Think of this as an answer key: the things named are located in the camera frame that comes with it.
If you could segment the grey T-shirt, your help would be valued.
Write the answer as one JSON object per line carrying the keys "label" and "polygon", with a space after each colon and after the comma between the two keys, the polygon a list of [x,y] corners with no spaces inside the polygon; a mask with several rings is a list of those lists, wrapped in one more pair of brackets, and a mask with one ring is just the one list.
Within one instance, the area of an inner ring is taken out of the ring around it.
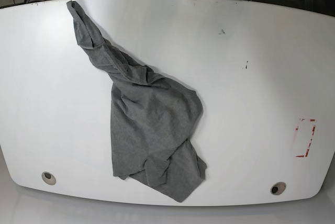
{"label": "grey T-shirt", "polygon": [[135,61],[103,37],[75,1],[67,2],[77,44],[111,78],[113,175],[132,178],[181,203],[207,165],[190,142],[203,113],[194,90]]}

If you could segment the red tape marker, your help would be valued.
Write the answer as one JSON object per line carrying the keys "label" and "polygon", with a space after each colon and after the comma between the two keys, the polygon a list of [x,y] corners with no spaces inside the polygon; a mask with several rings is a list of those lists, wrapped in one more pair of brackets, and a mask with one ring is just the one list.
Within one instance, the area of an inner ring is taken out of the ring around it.
{"label": "red tape marker", "polygon": [[315,119],[299,118],[293,140],[294,157],[305,158],[308,156],[315,129]]}

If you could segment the right table grommet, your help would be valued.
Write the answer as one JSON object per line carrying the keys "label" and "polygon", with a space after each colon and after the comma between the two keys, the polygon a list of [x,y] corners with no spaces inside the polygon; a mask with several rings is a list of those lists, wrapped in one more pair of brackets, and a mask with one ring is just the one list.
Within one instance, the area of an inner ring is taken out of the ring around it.
{"label": "right table grommet", "polygon": [[272,195],[280,195],[286,190],[286,183],[285,182],[277,182],[271,187],[271,194]]}

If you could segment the table grommet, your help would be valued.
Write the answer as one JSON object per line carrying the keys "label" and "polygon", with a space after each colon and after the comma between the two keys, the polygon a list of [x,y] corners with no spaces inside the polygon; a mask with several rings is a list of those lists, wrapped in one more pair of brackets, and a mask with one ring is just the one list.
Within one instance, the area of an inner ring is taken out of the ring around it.
{"label": "table grommet", "polygon": [[272,195],[280,195],[286,190],[286,183],[285,182],[277,182],[271,187],[271,194]]}
{"label": "table grommet", "polygon": [[41,174],[42,180],[48,185],[55,185],[57,180],[56,178],[49,172],[42,172]]}

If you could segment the left table grommet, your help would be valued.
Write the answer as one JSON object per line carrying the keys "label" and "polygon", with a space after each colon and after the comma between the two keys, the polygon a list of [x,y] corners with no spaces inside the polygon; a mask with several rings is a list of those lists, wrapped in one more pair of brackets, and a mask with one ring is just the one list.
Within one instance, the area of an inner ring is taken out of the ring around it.
{"label": "left table grommet", "polygon": [[48,185],[55,185],[57,180],[56,178],[49,172],[42,172],[41,174],[42,180]]}

